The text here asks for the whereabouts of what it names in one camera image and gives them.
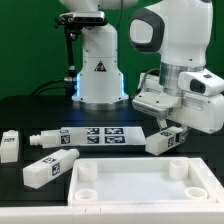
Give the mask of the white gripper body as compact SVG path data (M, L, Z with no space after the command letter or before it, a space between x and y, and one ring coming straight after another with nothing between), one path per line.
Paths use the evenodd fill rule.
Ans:
M219 131L224 125L222 92L214 96L186 92L178 87L178 78L171 89L179 90L180 96L171 96L157 76L142 73L133 107L157 119L168 119L208 134Z

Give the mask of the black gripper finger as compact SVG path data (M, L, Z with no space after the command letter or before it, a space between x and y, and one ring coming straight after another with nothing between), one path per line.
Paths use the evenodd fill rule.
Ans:
M158 126L159 126L159 128L160 128L161 130L164 130L164 129L167 128L167 122L166 122L165 119L160 119L160 118L158 118L158 119L157 119L157 123L158 123Z
M190 131L190 128L186 125L182 125L181 128L182 128L182 131L179 133L179 137L178 137L179 143L183 143L186 140L187 135Z

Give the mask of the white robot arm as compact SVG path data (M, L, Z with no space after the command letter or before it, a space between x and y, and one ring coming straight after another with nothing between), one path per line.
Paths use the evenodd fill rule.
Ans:
M126 100L117 66L117 32L104 11L131 7L138 0L59 0L68 12L61 18L83 36L83 66L77 74L75 102L91 109ZM160 0L138 9L128 36L141 54L160 55L159 76L143 74L134 108L208 134L224 124L224 80L205 68L213 20L211 0Z

